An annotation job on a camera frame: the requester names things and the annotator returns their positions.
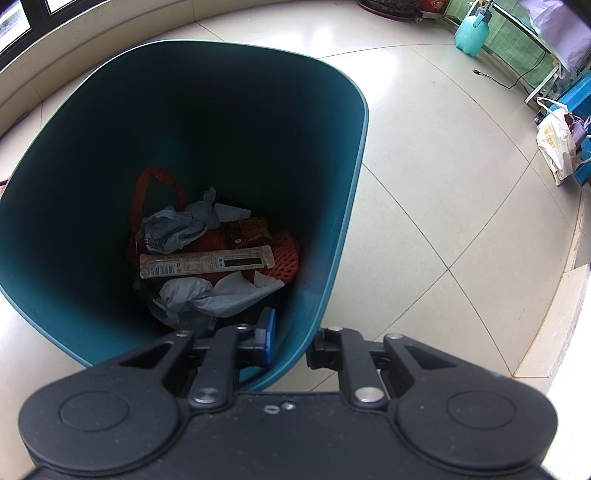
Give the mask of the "orange foam fruit net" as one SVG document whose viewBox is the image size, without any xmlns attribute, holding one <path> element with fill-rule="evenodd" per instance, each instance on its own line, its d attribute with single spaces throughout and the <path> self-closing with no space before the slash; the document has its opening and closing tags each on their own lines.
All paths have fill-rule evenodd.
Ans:
<svg viewBox="0 0 591 480">
<path fill-rule="evenodd" d="M 286 230 L 271 237 L 259 236 L 256 246 L 270 245 L 276 265 L 273 268 L 258 269 L 257 272 L 288 284 L 294 281 L 300 271 L 297 241 Z"/>
</svg>

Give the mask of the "teal plastic trash bin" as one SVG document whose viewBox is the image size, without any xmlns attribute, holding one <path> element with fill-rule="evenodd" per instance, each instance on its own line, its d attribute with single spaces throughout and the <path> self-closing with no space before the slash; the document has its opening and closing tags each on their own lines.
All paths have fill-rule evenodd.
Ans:
<svg viewBox="0 0 591 480">
<path fill-rule="evenodd" d="M 276 343 L 263 390 L 318 331 L 346 240 L 369 108 L 329 64 L 263 47 L 166 40 L 122 53 L 54 113 L 1 197 L 1 290 L 84 366 L 156 340 L 164 325 L 137 287 L 131 197 L 146 168 L 192 201 L 214 187 L 297 241 L 300 271 L 270 298 Z"/>
</svg>

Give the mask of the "long beige snack wrapper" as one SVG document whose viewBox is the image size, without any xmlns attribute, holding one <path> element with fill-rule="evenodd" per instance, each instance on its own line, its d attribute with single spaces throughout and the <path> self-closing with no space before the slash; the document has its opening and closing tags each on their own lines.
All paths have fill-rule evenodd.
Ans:
<svg viewBox="0 0 591 480">
<path fill-rule="evenodd" d="M 179 255 L 139 256 L 141 279 L 168 278 L 228 273 L 273 268 L 276 265 L 270 246 L 192 252 Z"/>
</svg>

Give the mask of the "grey crumpled plastic bag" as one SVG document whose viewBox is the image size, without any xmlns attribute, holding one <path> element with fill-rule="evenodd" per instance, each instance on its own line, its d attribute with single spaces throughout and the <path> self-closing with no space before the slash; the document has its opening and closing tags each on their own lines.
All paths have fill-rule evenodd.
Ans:
<svg viewBox="0 0 591 480">
<path fill-rule="evenodd" d="M 221 204 L 215 198 L 216 191 L 211 187 L 201 200 L 188 204 L 181 211 L 167 206 L 142 219 L 136 241 L 148 252 L 168 255 L 204 237 L 222 223 L 250 218 L 252 211 L 249 209 Z"/>
</svg>

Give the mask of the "white tote bag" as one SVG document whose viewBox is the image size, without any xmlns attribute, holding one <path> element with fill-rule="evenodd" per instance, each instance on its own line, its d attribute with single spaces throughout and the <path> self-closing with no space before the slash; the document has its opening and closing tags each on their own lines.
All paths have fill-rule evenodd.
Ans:
<svg viewBox="0 0 591 480">
<path fill-rule="evenodd" d="M 559 101 L 538 97 L 536 103 L 546 111 L 537 127 L 538 149 L 549 168 L 554 182 L 560 186 L 583 165 L 583 143 L 590 139 L 590 117 L 580 117 Z"/>
</svg>

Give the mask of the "teal spray bottle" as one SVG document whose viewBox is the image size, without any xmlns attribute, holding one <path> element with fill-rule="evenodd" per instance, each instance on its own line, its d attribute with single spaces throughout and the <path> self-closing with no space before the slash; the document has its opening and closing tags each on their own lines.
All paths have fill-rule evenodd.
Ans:
<svg viewBox="0 0 591 480">
<path fill-rule="evenodd" d="M 488 38 L 492 4 L 476 1 L 456 32 L 455 46 L 468 56 L 476 57 Z"/>
</svg>

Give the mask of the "blue plastic stool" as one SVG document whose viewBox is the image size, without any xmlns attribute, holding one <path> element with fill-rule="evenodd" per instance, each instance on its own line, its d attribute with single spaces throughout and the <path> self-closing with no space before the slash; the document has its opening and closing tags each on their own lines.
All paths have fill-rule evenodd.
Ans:
<svg viewBox="0 0 591 480">
<path fill-rule="evenodd" d="M 559 98 L 559 101 L 566 104 L 575 116 L 586 120 L 590 116 L 590 92 L 591 73 L 587 72 Z M 580 149 L 582 164 L 575 170 L 574 177 L 583 186 L 590 181 L 590 128 L 587 128 L 586 138 L 582 141 Z"/>
</svg>

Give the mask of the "dark ceramic plant pot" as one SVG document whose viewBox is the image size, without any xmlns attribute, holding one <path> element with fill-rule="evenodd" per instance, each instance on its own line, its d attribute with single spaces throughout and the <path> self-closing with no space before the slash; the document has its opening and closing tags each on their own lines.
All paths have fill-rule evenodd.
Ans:
<svg viewBox="0 0 591 480">
<path fill-rule="evenodd" d="M 395 20 L 411 20 L 418 15 L 419 0 L 359 0 L 366 10 Z"/>
</svg>

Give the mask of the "white metal rack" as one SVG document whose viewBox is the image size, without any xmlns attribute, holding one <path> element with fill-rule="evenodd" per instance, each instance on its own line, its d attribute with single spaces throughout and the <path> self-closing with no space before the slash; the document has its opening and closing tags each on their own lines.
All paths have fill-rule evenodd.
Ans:
<svg viewBox="0 0 591 480">
<path fill-rule="evenodd" d="M 502 60 L 517 76 L 532 105 L 540 96 L 557 100 L 579 79 L 580 70 L 568 70 L 558 54 L 530 24 L 518 1 L 493 1 L 493 26 L 486 50 Z"/>
</svg>

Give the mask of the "lavender hanging cloth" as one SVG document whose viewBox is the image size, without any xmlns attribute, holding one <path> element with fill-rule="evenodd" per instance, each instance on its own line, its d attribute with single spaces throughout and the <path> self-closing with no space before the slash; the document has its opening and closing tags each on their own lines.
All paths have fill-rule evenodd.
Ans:
<svg viewBox="0 0 591 480">
<path fill-rule="evenodd" d="M 590 27 L 562 1 L 521 0 L 530 23 L 566 68 L 581 66 L 590 54 Z"/>
</svg>

